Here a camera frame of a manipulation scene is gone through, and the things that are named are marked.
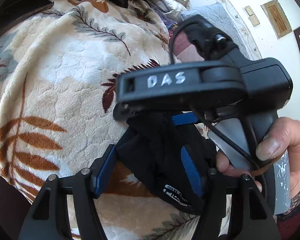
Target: light switch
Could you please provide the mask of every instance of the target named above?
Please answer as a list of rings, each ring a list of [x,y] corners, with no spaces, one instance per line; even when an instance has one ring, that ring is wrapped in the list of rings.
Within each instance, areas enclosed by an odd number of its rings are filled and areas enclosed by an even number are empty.
[[[244,9],[246,10],[246,12],[248,13],[249,16],[254,15],[254,12],[250,6],[246,6]]]
[[[256,17],[256,15],[252,15],[249,17],[250,22],[252,23],[253,27],[256,27],[260,24],[258,18]]]

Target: dark red leaf print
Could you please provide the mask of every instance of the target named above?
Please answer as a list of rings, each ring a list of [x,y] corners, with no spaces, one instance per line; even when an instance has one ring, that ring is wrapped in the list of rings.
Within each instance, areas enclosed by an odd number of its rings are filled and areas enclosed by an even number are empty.
[[[112,74],[112,76],[116,78],[122,73],[131,73],[131,72],[134,72],[136,70],[154,68],[154,67],[158,67],[158,66],[160,66],[160,65],[155,60],[149,59],[148,64],[146,64],[146,65],[144,65],[144,64],[141,64],[141,66],[134,66],[133,65],[132,66],[133,68],[125,69],[123,72],[121,72],[119,74],[114,73],[114,74]],[[107,83],[102,83],[101,84],[101,86],[109,87],[103,93],[103,96],[102,96],[102,106],[103,106],[103,110],[105,111],[105,113],[107,113],[107,111],[109,110],[109,108],[112,104],[113,98],[114,98],[114,93],[115,93],[114,87],[115,87],[115,81],[116,81],[115,78],[109,78]]]
[[[103,110],[105,111],[105,113],[109,110],[111,104],[112,104],[112,101],[113,101],[113,98],[114,98],[114,87],[109,87],[104,93],[103,93],[103,96],[102,96],[102,107],[103,107]]]
[[[104,86],[104,87],[113,87],[113,83],[103,83],[101,84],[101,86]]]

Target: gray leaf print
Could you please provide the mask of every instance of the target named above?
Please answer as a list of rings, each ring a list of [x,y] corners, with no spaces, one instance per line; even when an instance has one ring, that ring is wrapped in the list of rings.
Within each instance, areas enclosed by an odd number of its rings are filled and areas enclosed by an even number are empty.
[[[183,212],[170,216],[172,221],[163,221],[162,228],[153,228],[153,233],[142,236],[139,240],[178,240],[194,229],[199,220],[199,216]]]
[[[110,30],[108,27],[101,28],[98,23],[94,22],[94,18],[88,19],[88,13],[85,11],[83,6],[73,8],[71,16],[75,18],[75,21],[72,24],[76,27],[75,29],[78,32],[87,33],[88,35],[94,35],[101,38],[107,37],[104,41],[121,42],[124,44],[131,56],[126,43],[123,41],[125,35],[117,35],[115,29]]]
[[[17,32],[4,34],[0,37],[0,82],[5,80],[17,67],[18,62],[12,55],[12,50],[7,49]]]

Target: fleece blanket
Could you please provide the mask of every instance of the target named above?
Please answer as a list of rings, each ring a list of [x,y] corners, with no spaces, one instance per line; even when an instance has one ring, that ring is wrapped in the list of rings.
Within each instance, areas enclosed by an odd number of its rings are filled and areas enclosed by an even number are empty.
[[[169,63],[168,30],[147,3],[54,2],[0,37],[0,175],[30,202],[50,174],[89,167],[125,132],[112,116],[117,75]],[[198,221],[121,163],[95,205],[108,239],[190,239]],[[71,196],[68,208],[79,239]]]

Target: wooden panel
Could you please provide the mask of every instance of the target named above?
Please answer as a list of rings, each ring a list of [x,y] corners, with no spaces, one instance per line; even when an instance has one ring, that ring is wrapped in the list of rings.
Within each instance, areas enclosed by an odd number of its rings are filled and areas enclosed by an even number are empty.
[[[283,33],[284,31],[286,31],[287,27],[278,11],[276,5],[271,5],[268,8],[269,8],[269,11],[272,14],[277,26],[279,27],[280,32]]]

